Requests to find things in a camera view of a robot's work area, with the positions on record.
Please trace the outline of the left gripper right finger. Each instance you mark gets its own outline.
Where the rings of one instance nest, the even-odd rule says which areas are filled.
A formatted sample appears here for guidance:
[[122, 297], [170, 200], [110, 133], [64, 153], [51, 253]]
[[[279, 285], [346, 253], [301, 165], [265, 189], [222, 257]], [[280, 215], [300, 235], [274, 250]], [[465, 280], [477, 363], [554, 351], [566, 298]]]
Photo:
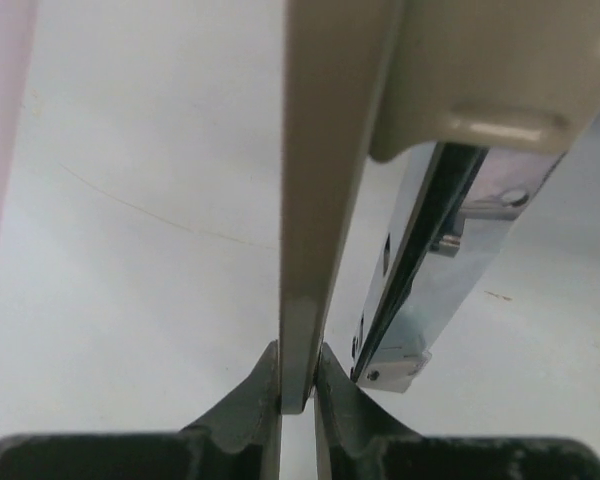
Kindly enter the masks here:
[[423, 436], [351, 381], [328, 345], [315, 380], [321, 479], [600, 479], [599, 456], [571, 439]]

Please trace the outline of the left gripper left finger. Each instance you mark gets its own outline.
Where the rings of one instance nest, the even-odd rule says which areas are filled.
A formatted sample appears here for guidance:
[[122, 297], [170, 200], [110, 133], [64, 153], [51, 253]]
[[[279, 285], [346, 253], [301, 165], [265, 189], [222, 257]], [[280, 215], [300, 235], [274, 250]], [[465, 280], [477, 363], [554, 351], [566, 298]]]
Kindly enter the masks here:
[[276, 479], [278, 344], [205, 414], [173, 432], [18, 434], [0, 439], [0, 479]]

